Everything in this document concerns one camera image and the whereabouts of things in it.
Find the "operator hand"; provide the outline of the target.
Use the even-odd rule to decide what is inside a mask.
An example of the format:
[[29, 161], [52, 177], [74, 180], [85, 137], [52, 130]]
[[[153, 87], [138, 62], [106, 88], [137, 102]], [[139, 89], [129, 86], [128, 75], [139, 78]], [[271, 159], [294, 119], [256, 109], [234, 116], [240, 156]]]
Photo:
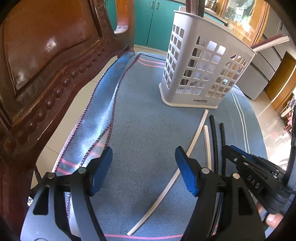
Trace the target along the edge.
[[266, 210], [259, 202], [257, 202], [256, 207], [259, 214], [264, 214], [266, 217], [265, 222], [269, 227], [276, 228], [283, 219], [283, 215], [281, 213], [267, 214]]

